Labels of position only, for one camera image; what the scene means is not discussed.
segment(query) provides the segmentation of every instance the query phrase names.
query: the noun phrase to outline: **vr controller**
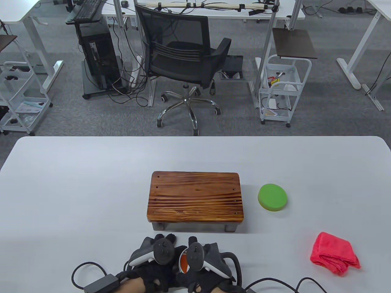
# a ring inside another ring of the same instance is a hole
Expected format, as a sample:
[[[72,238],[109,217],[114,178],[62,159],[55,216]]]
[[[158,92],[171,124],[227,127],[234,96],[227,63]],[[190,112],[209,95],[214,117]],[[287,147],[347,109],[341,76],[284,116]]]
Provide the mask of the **vr controller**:
[[[240,269],[239,260],[232,252],[219,252],[217,243],[206,244],[202,246],[197,242],[197,238],[192,236],[189,238],[189,248],[187,249],[187,263],[190,269],[200,271],[203,268],[207,271],[212,271],[225,279],[231,279],[235,282],[232,272],[228,265],[223,261],[225,258],[232,259],[235,264],[237,285],[242,285],[242,272]]]
[[[156,235],[154,239],[145,237],[140,248],[130,256],[129,266],[137,266],[146,261],[156,261],[161,265],[168,264],[175,255],[174,242],[174,234],[169,234],[166,238],[162,234]]]

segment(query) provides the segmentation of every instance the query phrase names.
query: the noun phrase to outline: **red cloth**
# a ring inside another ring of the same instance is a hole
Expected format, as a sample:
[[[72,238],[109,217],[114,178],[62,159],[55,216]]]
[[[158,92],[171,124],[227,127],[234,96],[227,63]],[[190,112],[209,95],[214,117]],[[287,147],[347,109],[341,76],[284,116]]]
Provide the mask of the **red cloth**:
[[[326,232],[316,238],[310,260],[339,276],[344,275],[349,266],[361,268],[350,242]]]

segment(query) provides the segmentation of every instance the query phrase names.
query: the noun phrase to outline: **office chair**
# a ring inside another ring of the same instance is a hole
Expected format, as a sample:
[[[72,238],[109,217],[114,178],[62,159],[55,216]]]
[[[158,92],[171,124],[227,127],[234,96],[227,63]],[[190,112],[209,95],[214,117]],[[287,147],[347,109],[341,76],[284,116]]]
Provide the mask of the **office chair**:
[[[206,16],[194,16],[159,12],[136,5],[136,11],[144,31],[145,72],[148,77],[164,76],[183,81],[183,94],[166,91],[167,96],[179,98],[176,104],[165,108],[158,116],[157,126],[163,127],[162,117],[172,109],[185,105],[193,124],[193,135],[198,136],[197,118],[191,107],[192,102],[205,102],[215,107],[220,115],[220,107],[212,100],[197,98],[200,90],[188,83],[208,88],[216,72],[224,65],[231,39],[224,38],[215,50],[210,48],[209,25]]]

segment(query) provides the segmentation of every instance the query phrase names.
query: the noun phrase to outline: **green round sponge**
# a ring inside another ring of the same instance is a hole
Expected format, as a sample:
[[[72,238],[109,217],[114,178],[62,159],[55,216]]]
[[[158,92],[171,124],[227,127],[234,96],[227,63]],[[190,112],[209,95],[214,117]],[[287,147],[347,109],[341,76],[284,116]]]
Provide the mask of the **green round sponge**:
[[[278,185],[269,183],[261,187],[258,193],[258,201],[268,211],[277,212],[287,204],[288,197],[285,190]]]

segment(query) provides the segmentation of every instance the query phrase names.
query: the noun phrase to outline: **wooden box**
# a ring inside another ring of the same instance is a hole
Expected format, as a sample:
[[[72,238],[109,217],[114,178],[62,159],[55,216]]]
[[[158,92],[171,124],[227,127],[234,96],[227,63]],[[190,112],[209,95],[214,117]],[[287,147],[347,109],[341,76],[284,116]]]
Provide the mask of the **wooden box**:
[[[239,175],[156,171],[147,218],[154,230],[165,230],[169,223],[212,223],[235,232],[244,218]]]

